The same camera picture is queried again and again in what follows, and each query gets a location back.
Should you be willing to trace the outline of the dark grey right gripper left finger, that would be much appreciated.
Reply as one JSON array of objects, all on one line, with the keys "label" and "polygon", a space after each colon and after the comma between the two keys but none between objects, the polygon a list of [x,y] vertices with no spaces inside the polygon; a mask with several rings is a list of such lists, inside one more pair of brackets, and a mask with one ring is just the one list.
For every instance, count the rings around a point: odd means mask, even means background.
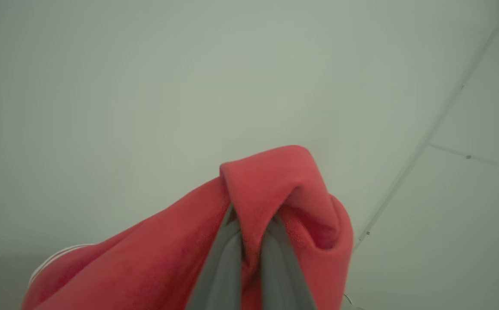
[{"label": "dark grey right gripper left finger", "polygon": [[187,310],[239,310],[243,240],[233,205],[228,206],[186,304]]}]

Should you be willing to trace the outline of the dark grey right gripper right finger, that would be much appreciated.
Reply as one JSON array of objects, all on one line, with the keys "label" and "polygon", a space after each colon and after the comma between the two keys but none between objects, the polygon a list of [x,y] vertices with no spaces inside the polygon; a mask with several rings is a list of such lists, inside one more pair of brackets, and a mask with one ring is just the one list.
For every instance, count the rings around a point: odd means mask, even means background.
[{"label": "dark grey right gripper right finger", "polygon": [[261,294],[263,310],[317,309],[279,214],[273,216],[262,239]]}]

